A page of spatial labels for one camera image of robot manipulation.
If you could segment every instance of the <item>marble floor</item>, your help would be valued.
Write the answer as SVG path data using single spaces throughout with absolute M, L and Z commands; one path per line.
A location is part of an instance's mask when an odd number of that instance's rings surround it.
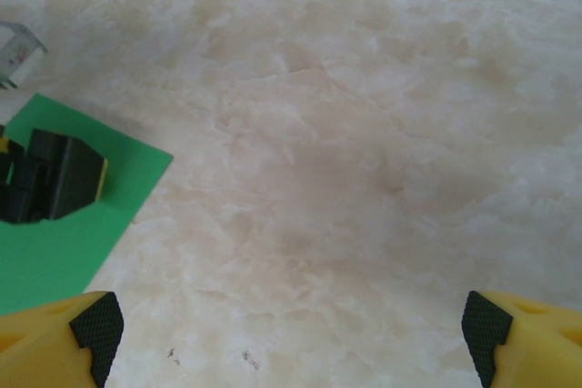
M 176 159 L 90 289 L 107 388 L 480 386 L 470 289 L 582 309 L 582 0 L 0 0 L 34 92 Z

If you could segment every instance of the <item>green mat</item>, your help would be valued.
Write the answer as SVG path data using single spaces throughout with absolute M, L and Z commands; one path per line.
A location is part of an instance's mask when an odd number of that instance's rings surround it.
M 96 204 L 53 222 L 0 222 L 0 315 L 82 293 L 172 160 L 41 95 L 5 134 L 27 146 L 33 128 L 82 139 L 107 158 L 109 169 Z

